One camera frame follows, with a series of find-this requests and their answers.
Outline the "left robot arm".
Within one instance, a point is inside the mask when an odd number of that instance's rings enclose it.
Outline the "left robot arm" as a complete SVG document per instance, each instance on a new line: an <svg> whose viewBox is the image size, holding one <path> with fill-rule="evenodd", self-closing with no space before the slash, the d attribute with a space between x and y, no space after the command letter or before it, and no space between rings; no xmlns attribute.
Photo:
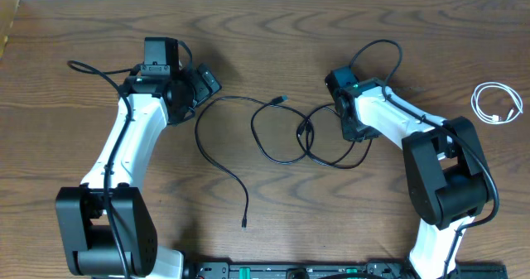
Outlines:
<svg viewBox="0 0 530 279"><path fill-rule="evenodd" d="M159 245L142 187L162 131L191 120L221 89L206 65L181 63L188 49L169 37L145 39L143 62L114 85L118 114L98 160L79 185L59 190L55 211L73 275L183 276L185 257Z"/></svg>

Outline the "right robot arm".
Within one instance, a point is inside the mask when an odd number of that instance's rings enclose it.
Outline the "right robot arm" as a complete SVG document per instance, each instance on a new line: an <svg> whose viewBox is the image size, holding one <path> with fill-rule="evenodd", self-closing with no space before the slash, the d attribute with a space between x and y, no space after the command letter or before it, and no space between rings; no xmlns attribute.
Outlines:
<svg viewBox="0 0 530 279"><path fill-rule="evenodd" d="M325 85L339 114L343 138L386 137L402 150L408 194L421 218L409 253L419 278L446 278L465 231L499 193L473 123L431 115L393 94L380 79L360 81L350 67L332 70Z"/></svg>

